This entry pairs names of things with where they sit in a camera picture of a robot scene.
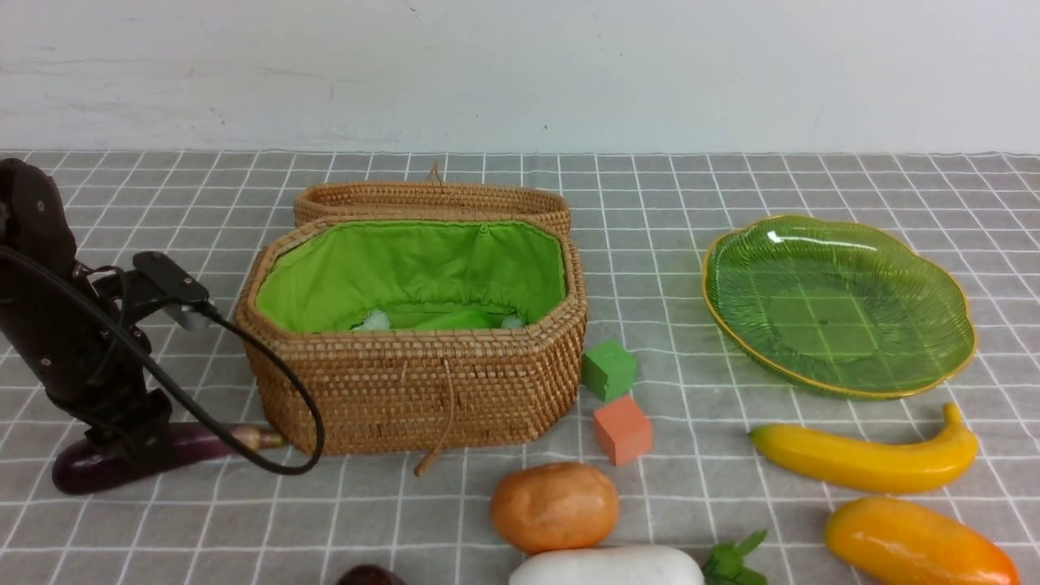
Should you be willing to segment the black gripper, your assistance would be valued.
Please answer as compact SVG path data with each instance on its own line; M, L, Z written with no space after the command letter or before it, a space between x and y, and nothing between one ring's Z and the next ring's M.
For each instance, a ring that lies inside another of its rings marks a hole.
M132 344L105 331L74 331L49 355L49 398L66 414L88 423L88 442L115 455L134 469L166 469L174 462L170 433L171 401L149 390L135 351L152 351L137 326Z

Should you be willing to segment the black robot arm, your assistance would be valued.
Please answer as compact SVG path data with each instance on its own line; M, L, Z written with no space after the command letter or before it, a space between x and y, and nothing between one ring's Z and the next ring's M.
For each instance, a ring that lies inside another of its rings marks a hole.
M89 426L98 452L146 474L175 461L171 403L146 388L137 351L151 351L128 310L131 281L109 266L116 299L94 289L78 262L62 195L40 167L2 160L2 334L49 400Z

